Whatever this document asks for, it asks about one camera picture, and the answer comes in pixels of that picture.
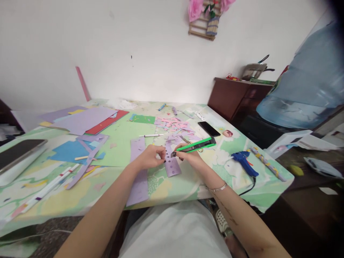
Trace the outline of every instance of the white wall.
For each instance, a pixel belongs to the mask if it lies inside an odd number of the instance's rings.
[[[57,109],[92,98],[207,103],[213,78],[265,55],[276,80],[326,4],[237,0],[211,42],[188,35],[188,0],[0,1],[0,98]]]

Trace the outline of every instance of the wire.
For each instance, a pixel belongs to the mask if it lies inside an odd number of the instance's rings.
[[[239,194],[239,196],[240,196],[240,195],[243,195],[243,194],[245,194],[245,193],[247,193],[247,192],[249,192],[249,191],[251,191],[251,190],[254,188],[254,186],[255,186],[255,177],[253,177],[253,186],[252,186],[249,190],[247,190],[247,191],[245,191],[245,192]]]

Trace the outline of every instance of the white paper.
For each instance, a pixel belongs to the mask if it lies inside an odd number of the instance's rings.
[[[335,190],[328,187],[319,187],[319,189],[327,195],[338,195],[338,193]]]

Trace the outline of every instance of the brown cabinet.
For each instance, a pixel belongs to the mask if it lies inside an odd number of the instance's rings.
[[[238,127],[271,90],[272,85],[215,78],[208,106]]]

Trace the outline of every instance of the bracelet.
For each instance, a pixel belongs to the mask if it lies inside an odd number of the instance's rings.
[[[205,186],[205,188],[207,188],[208,191],[209,191],[209,190],[212,190],[212,191],[214,191],[214,192],[218,192],[218,191],[221,191],[221,190],[223,190],[224,188],[226,188],[226,186],[227,186],[227,183],[225,182],[225,185],[224,185],[223,187],[221,187],[221,188],[218,188],[218,189],[210,189],[210,188],[208,188],[207,186]]]

